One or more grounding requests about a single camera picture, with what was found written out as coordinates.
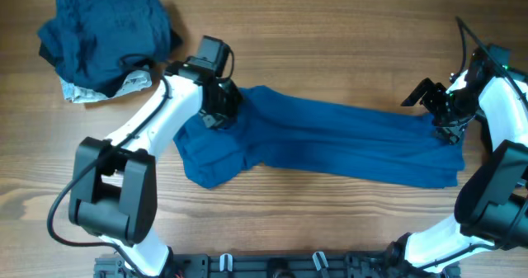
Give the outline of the blue polo shirt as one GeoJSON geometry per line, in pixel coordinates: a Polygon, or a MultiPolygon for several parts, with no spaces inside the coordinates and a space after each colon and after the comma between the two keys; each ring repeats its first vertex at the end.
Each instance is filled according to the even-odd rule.
{"type": "Polygon", "coordinates": [[[195,115],[173,140],[186,177],[215,188],[263,163],[422,188],[457,186],[460,145],[435,137],[431,115],[396,113],[242,89],[238,119],[212,130],[195,115]]]}

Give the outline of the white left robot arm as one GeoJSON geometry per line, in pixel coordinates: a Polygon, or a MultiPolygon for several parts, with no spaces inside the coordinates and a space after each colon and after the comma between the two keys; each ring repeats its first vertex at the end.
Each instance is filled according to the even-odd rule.
{"type": "Polygon", "coordinates": [[[75,155],[68,218],[113,247],[134,277],[171,277],[172,249],[153,229],[156,164],[193,116],[206,128],[233,123],[243,96],[211,64],[175,62],[144,106],[105,139],[87,137],[75,155]]]}

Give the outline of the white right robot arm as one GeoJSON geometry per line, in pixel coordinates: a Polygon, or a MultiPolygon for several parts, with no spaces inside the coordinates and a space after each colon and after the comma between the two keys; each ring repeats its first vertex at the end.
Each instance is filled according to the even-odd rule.
{"type": "Polygon", "coordinates": [[[497,46],[477,48],[450,87],[426,78],[403,101],[424,105],[451,143],[459,141],[466,122],[482,122],[491,154],[460,190],[452,215],[390,244],[387,274],[449,276],[464,258],[526,247],[527,199],[514,190],[527,184],[527,76],[508,68],[508,60],[508,51],[497,46]]]}

